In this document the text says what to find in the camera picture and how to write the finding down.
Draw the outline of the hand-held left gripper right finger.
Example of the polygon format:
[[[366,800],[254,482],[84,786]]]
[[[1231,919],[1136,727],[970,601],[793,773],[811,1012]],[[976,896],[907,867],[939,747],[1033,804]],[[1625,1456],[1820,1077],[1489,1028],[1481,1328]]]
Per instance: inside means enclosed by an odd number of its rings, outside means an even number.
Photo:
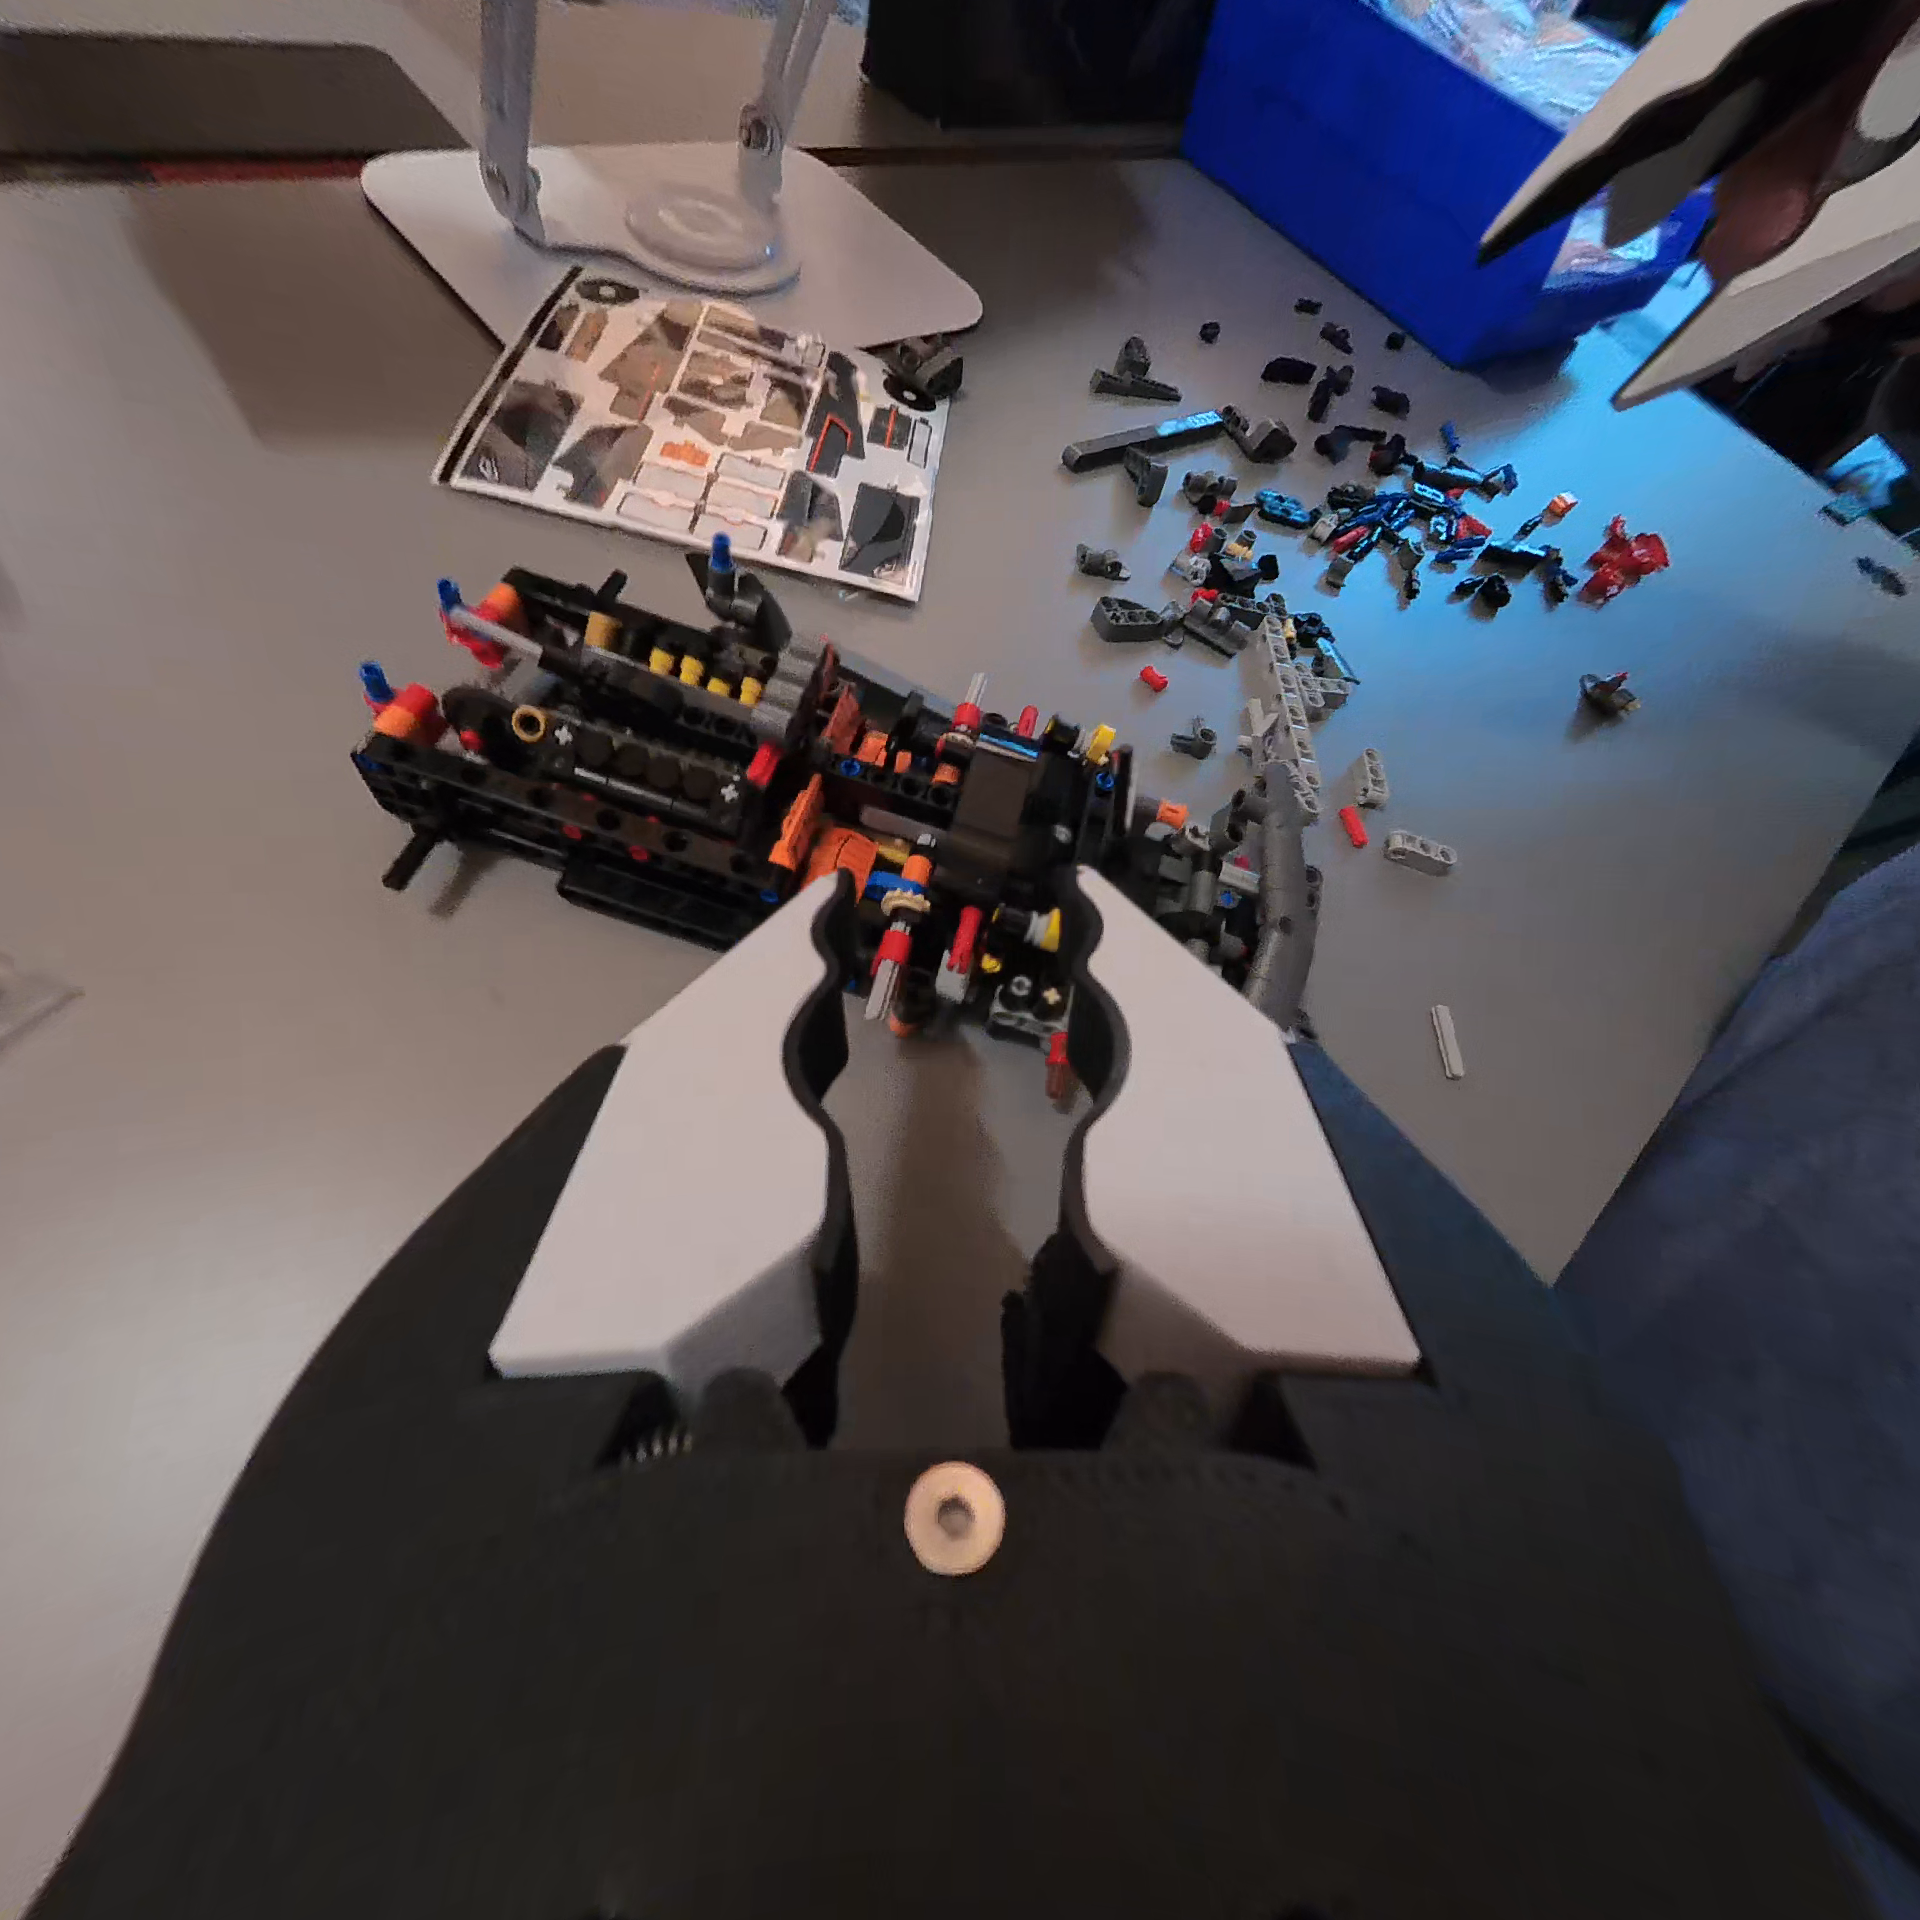
[[[1124,1386],[1186,1381],[1225,1426],[1260,1381],[1416,1379],[1423,1344],[1282,1032],[1096,869],[1062,913],[1089,1095],[1063,1233],[1092,1357]]]

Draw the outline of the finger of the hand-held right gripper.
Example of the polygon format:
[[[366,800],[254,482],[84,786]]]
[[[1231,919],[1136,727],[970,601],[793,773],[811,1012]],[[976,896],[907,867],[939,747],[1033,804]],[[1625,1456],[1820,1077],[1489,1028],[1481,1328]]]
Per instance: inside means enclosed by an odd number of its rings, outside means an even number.
[[[1662,219],[1724,163],[1814,106],[1891,12],[1870,2],[1683,5],[1489,223],[1479,256],[1500,258],[1634,167],[1680,154],[1674,187],[1650,204],[1650,219]]]
[[[1913,296],[1918,148],[1891,144],[1881,167],[1822,184],[1824,159],[1770,141],[1714,185],[1700,244],[1708,303],[1614,395],[1617,409],[1699,385],[1751,356],[1771,356],[1817,323],[1868,303]]]

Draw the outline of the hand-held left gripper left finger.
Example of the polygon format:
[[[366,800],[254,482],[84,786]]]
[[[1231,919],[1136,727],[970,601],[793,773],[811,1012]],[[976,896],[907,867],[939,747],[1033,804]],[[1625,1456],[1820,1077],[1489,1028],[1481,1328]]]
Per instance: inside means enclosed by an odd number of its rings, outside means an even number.
[[[846,1141],[855,895],[806,882],[620,1045],[490,1347],[498,1376],[656,1376],[684,1407],[774,1379],[811,1444],[858,1314]]]

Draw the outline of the lego car chassis model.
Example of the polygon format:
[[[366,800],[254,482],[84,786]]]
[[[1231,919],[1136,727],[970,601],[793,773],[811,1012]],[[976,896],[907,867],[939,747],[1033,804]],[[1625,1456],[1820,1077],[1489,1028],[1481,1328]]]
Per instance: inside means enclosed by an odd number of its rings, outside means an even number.
[[[1145,786],[1112,727],[953,704],[795,631],[729,543],[688,561],[704,626],[627,576],[527,567],[440,583],[467,674],[356,668],[352,765],[408,825],[384,884],[440,849],[523,858],[562,899],[727,952],[817,881],[852,890],[848,991],[902,1039],[972,1023],[1041,1047],[1068,1089],[1066,884],[1110,881],[1282,1032],[1303,1027],[1321,879],[1307,783],[1267,759],[1208,823]]]

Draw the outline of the red lego claw piece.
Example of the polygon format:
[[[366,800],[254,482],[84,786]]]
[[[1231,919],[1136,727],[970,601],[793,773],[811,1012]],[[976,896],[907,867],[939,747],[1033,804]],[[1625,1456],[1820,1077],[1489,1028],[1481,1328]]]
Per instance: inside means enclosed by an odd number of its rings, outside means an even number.
[[[1591,609],[1609,607],[1620,593],[1666,571],[1668,564],[1666,539],[1652,533],[1634,536],[1627,530],[1623,514],[1612,517],[1601,545],[1590,556],[1590,576],[1575,597]]]

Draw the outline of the pile of loose lego pieces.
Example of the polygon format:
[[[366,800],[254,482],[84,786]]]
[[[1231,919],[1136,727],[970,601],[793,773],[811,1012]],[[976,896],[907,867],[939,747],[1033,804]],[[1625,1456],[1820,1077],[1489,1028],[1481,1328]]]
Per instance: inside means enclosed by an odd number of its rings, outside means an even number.
[[[1500,536],[1484,514],[1515,495],[1518,468],[1472,464],[1452,424],[1439,431],[1439,452],[1423,452],[1408,439],[1411,395],[1382,383],[1360,388],[1353,331],[1324,321],[1315,345],[1316,355],[1270,356],[1257,375],[1264,388],[1303,395],[1311,439],[1279,417],[1222,403],[1201,409],[1223,411],[1225,433],[1215,444],[1163,459],[1129,452],[1123,464],[1071,473],[1118,473],[1143,512],[1174,499],[1192,517],[1167,567],[1170,600],[1152,609],[1105,593],[1089,615],[1098,640],[1241,653],[1263,601],[1279,597],[1290,612],[1282,554],[1263,547],[1264,538],[1294,543],[1326,593],[1382,561],[1399,609],[1419,600],[1428,576],[1484,617],[1506,609],[1523,580],[1538,583],[1552,609],[1577,600],[1584,578],[1552,543],[1572,514],[1571,495]]]

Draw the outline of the long dark grey lego beam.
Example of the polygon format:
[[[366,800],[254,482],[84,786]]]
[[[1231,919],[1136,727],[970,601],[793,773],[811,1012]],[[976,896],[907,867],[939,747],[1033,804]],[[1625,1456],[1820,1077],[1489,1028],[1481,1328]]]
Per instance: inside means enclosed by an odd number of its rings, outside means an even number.
[[[1068,473],[1090,473],[1123,464],[1129,452],[1143,452],[1152,459],[1163,459],[1174,450],[1208,447],[1225,435],[1225,417],[1222,409],[1208,409],[1192,417],[1163,418],[1158,424],[1134,424],[1129,428],[1071,442],[1063,448],[1062,464]]]

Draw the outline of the clear plastic bag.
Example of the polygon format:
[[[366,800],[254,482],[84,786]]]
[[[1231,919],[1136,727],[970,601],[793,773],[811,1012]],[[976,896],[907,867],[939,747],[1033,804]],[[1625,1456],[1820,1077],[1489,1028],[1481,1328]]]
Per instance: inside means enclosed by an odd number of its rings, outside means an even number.
[[[1638,50],[1575,18],[1572,2],[1377,2],[1377,9],[1559,130],[1591,113],[1638,59]]]

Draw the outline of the blue plastic bin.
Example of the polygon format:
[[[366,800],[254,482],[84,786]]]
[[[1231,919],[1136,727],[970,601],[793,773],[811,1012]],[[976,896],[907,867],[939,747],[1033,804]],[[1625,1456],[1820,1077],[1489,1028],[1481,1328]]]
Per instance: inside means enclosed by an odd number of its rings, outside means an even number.
[[[1642,309],[1713,213],[1695,192],[1656,231],[1602,240],[1602,207],[1491,266],[1479,243],[1559,127],[1428,37],[1359,2],[1217,5],[1185,155],[1455,368],[1564,347]]]

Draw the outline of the sticker sheet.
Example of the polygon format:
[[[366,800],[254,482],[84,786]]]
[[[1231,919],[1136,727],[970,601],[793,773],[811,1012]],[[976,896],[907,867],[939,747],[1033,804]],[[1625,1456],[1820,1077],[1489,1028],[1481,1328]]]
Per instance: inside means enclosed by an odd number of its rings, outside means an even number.
[[[873,352],[710,298],[559,292],[434,467],[464,491],[751,570],[921,600],[953,399],[890,400]]]

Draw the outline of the white book stand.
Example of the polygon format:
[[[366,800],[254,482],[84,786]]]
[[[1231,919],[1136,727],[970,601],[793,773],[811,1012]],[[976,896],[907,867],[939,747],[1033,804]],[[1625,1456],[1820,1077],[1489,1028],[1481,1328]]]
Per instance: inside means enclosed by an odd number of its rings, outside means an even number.
[[[975,285],[793,137],[832,5],[778,5],[723,141],[538,146],[538,24],[535,2],[481,7],[473,151],[395,151],[362,175],[382,223],[502,344],[564,276],[732,303],[832,347],[978,324]]]

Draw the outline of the light grey lego beam frame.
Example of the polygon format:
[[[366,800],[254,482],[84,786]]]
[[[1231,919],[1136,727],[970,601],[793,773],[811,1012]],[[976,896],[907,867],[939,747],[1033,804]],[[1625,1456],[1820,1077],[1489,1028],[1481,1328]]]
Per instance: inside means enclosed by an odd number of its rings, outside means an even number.
[[[1240,751],[1257,770],[1276,765],[1303,821],[1315,825],[1324,800],[1315,729],[1350,701],[1359,681],[1321,615],[1288,612],[1279,597],[1263,601],[1260,615],[1243,649],[1255,660],[1255,696]]]

